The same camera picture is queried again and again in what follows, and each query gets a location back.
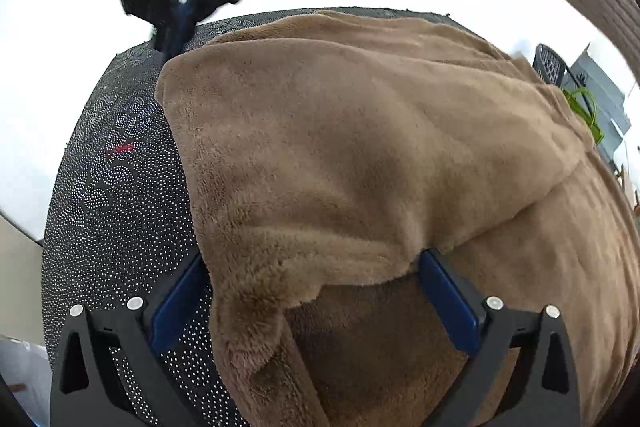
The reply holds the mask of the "brown fleece garment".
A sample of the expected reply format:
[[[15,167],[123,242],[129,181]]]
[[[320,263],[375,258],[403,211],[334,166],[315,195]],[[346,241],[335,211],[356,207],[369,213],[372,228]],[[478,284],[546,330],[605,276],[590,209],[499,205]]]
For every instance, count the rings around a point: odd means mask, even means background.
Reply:
[[[254,426],[416,426],[460,373],[434,247],[560,309],[582,425],[639,349],[639,234],[562,91],[449,25],[318,12],[169,61],[163,107],[212,280],[218,373]]]

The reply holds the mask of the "black mesh chair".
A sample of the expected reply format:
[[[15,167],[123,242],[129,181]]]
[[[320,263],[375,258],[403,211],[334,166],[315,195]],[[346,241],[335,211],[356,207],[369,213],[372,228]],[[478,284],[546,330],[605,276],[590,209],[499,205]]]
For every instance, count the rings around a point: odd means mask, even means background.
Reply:
[[[568,72],[567,64],[562,57],[555,50],[542,43],[536,46],[533,69],[536,70],[538,76],[545,83],[552,84],[555,87],[562,86]]]

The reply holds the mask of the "black patterned table cloth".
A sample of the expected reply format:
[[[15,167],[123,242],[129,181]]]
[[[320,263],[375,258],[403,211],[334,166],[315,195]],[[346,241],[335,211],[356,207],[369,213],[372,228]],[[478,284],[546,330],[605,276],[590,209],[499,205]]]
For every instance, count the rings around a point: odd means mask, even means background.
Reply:
[[[68,309],[92,317],[129,297],[160,302],[150,339],[201,426],[239,426],[209,335],[212,288],[196,254],[181,160],[154,90],[162,61],[142,43],[117,55],[68,143],[44,231],[42,314],[51,359]]]

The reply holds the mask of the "green paper bag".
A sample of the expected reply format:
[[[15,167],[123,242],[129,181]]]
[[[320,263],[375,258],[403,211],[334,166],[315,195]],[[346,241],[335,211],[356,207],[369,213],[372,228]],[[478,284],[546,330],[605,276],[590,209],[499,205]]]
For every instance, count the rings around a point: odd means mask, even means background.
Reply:
[[[593,136],[594,143],[600,145],[604,139],[604,132],[597,121],[598,103],[596,98],[586,88],[578,88],[573,91],[563,89],[562,92],[572,111],[585,121]]]

